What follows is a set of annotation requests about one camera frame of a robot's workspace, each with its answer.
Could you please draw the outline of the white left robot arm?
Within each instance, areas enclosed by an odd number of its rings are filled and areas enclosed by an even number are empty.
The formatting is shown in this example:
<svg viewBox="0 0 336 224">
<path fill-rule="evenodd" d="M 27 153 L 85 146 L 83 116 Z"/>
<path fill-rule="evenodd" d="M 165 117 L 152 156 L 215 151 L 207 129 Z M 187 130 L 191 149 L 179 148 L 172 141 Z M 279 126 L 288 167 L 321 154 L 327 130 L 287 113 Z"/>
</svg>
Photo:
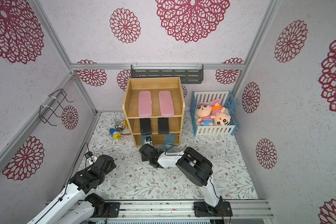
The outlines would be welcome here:
<svg viewBox="0 0 336 224">
<path fill-rule="evenodd" d="M 89 192 L 101 185 L 105 176 L 115 168 L 112 157 L 100 155 L 92 165 L 78 171 L 58 196 L 29 223 L 80 224 L 92 216 L 103 215 L 105 200 Z"/>
</svg>

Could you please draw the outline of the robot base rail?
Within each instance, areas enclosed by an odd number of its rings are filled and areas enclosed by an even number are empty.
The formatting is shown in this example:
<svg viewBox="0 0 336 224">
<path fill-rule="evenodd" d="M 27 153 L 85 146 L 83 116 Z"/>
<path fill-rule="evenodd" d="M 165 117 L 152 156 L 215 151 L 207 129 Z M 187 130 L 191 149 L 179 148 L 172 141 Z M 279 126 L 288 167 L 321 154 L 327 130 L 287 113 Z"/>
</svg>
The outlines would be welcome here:
<svg viewBox="0 0 336 224">
<path fill-rule="evenodd" d="M 203 200 L 102 200 L 84 224 L 276 224 L 267 200 L 225 200 L 208 212 Z"/>
</svg>

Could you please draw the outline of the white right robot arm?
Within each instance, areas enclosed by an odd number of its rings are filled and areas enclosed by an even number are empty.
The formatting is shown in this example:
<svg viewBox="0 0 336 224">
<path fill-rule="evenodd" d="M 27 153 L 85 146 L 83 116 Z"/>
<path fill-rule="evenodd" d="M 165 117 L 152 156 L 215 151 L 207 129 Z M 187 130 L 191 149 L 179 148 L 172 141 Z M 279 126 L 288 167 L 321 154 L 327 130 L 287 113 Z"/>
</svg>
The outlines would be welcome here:
<svg viewBox="0 0 336 224">
<path fill-rule="evenodd" d="M 141 146 L 139 152 L 143 161 L 156 169 L 178 168 L 187 179 L 198 186 L 209 208 L 217 208 L 222 198 L 216 193 L 213 184 L 212 163 L 191 147 L 179 153 L 158 151 L 152 145 Z"/>
</svg>

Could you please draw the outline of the pink pencil case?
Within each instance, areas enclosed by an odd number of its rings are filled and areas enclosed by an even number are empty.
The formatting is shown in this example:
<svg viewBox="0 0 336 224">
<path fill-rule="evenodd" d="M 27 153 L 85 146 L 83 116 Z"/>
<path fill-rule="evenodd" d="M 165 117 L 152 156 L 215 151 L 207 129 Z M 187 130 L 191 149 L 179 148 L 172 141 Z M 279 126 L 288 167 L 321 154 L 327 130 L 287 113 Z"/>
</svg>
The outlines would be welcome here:
<svg viewBox="0 0 336 224">
<path fill-rule="evenodd" d="M 139 92 L 138 114 L 140 118 L 149 118 L 152 116 L 151 91 Z"/>
<path fill-rule="evenodd" d="M 171 91 L 159 92 L 159 104 L 162 117 L 170 118 L 174 116 L 175 111 Z"/>
</svg>

